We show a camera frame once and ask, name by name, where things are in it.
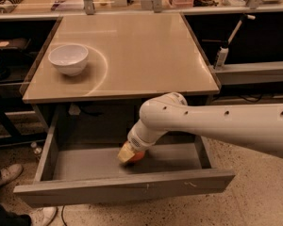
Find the wooden drawer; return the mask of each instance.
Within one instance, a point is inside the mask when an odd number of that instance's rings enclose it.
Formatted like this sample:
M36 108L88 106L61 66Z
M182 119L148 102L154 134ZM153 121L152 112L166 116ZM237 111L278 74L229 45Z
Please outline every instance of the wooden drawer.
M135 165L117 153L134 124L130 105L93 107L98 116L69 116L57 106L32 185L14 193L32 207L125 202L223 192L234 172L216 169L206 139L181 133L164 136Z

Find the sneaker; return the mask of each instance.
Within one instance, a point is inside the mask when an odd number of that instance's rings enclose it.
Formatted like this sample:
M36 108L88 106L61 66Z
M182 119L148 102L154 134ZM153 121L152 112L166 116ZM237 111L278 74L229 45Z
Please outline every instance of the sneaker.
M21 164L13 164L8 168L1 169L0 171L0 186L3 186L19 177L23 171L23 166Z
M47 226L54 219L57 207L44 207L32 211L29 216L31 218L31 226Z

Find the floor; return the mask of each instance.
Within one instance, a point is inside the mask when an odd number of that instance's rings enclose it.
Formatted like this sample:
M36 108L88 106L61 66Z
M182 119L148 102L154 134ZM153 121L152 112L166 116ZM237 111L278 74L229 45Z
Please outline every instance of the floor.
M23 133L42 130L33 113L8 116ZM0 136L4 134L0 125ZM218 168L236 172L224 193L65 206L65 222L68 226L283 225L283 159L216 140L209 140L209 144ZM27 213L32 209L13 195L13 188L33 181L38 164L29 145L0 148L0 168L13 163L23 164L25 170L1 188L0 202L7 210ZM61 211L62 207L51 225L64 225Z

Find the white bowl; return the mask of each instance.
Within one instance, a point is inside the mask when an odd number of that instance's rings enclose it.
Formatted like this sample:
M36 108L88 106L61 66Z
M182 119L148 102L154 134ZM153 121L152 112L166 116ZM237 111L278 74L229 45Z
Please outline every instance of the white bowl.
M88 49L79 44L62 45L50 52L48 59L60 73L75 76L87 65Z

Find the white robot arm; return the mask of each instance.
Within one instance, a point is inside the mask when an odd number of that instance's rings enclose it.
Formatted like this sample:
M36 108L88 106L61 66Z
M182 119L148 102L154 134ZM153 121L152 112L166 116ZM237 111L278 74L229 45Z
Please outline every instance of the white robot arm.
M129 132L119 159L126 163L169 131L283 156L283 104L188 106L179 93L162 95L141 106L140 119Z

